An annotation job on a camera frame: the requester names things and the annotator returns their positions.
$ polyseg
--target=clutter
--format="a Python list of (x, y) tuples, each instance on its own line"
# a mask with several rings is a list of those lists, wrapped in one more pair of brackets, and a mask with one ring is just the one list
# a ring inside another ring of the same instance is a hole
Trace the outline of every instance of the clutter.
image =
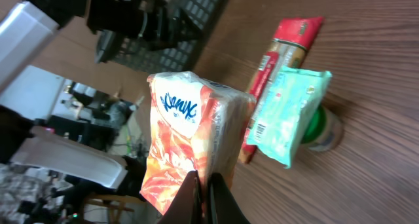
[[(40, 221), (26, 221), (27, 215), (19, 212), (22, 203), (36, 201), (40, 197), (50, 195), (51, 188), (70, 188), (65, 181), (52, 179), (46, 168), (33, 168), (10, 163), (0, 164), (0, 223), (48, 223)], [(50, 197), (46, 200), (44, 209), (38, 208), (46, 214), (46, 210), (57, 210), (62, 205), (62, 198)]]
[(328, 151), (340, 143), (343, 132), (339, 118), (320, 106), (308, 125), (301, 146), (317, 152)]
[(291, 167), (332, 75), (282, 66), (249, 133), (247, 144)]
[(158, 73), (148, 81), (152, 143), (140, 194), (164, 214), (192, 170), (203, 189), (214, 172), (231, 186), (255, 99), (191, 72)]
[(281, 66), (300, 67), (308, 49), (310, 49), (320, 25), (322, 17), (317, 18), (288, 18), (283, 19), (274, 35), (268, 52), (263, 56), (262, 62), (256, 72), (248, 92), (257, 99), (257, 107), (246, 130), (245, 140), (240, 151), (239, 160), (244, 163), (250, 162), (256, 152), (255, 145), (246, 143), (247, 135), (251, 130), (255, 117), (259, 114), (268, 90), (278, 75)]

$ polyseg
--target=pasta package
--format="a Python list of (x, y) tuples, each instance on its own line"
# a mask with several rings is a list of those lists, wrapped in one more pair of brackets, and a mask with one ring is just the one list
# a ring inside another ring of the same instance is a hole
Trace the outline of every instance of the pasta package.
[(248, 88), (248, 92), (256, 97), (257, 106), (250, 120), (249, 128), (246, 130), (245, 140), (240, 151), (240, 162), (249, 163), (256, 152), (257, 146), (247, 144), (246, 139), (266, 101), (268, 89), (272, 86), (282, 66), (300, 67), (322, 22), (322, 17), (286, 18), (280, 22), (272, 44), (262, 57), (259, 69)]
[(192, 170), (204, 190), (215, 172), (231, 186), (255, 98), (191, 72), (158, 73), (147, 81), (151, 148), (141, 195), (165, 214)]

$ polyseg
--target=wooden table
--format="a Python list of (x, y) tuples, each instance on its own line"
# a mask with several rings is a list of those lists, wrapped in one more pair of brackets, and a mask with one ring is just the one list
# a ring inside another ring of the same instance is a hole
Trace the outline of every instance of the wooden table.
[(419, 0), (229, 0), (195, 72), (245, 90), (285, 17), (324, 16), (302, 67), (334, 77), (338, 148), (258, 152), (232, 188), (252, 223), (419, 222)]

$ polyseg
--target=kleenex tissue pack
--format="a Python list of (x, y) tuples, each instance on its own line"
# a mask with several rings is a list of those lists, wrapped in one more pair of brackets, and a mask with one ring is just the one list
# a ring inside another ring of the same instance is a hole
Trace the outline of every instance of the kleenex tissue pack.
[(231, 184), (255, 98), (191, 72), (148, 82), (152, 142), (140, 193), (164, 214), (191, 170), (202, 185), (214, 172)]

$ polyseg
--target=mint green package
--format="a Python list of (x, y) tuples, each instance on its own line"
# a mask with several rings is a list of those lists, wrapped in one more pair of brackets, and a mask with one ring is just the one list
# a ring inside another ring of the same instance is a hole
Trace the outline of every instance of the mint green package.
[(268, 157), (291, 167), (332, 74), (282, 66), (247, 138)]

